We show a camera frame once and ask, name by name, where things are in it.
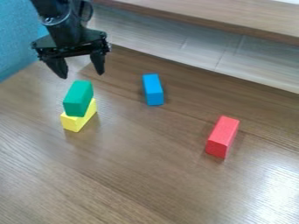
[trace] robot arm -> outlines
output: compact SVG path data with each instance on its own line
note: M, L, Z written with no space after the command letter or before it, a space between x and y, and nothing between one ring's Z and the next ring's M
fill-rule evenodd
M86 28L93 6L85 0L31 0L50 35L31 46L60 78L67 78L65 58L89 54L98 74L105 72L105 55L110 52L107 34Z

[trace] yellow block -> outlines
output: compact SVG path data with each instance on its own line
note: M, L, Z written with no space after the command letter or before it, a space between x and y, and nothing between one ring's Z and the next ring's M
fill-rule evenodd
M73 132L79 132L83 126L92 118L96 113L96 102L93 98L88 106L85 116L68 116L66 112L63 112L60 116L61 124L65 130L71 130Z

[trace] wooden block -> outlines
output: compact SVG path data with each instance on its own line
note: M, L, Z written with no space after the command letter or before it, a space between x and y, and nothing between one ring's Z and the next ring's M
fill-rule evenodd
M206 143L205 152L218 158L226 158L237 133L240 121L221 116Z
M87 107L94 97L94 89L91 81L77 80L69 89L63 107L67 116L85 116Z
M164 94L156 73L143 75L143 90L146 102L149 106L160 106L164 104Z
M66 115L66 112L64 112L60 116L61 124L65 130L79 132L95 113L96 113L96 102L95 99L93 98L90 101L85 116L83 117L68 116Z

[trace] wooden table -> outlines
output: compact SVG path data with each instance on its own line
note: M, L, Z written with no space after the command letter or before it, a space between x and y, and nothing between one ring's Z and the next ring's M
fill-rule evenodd
M144 15L299 45L299 2L273 0L94 0Z
M84 58L60 80L36 63L0 87L0 223L298 223L299 96L115 48L98 76ZM141 74L160 73L161 108ZM74 80L99 114L59 123ZM241 120L227 160L204 153L220 115Z

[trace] green block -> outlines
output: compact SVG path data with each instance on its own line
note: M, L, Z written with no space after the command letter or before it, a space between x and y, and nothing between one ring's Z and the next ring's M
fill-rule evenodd
M94 97L94 89L91 81L76 80L66 94L63 107L68 116L83 117L88 105Z

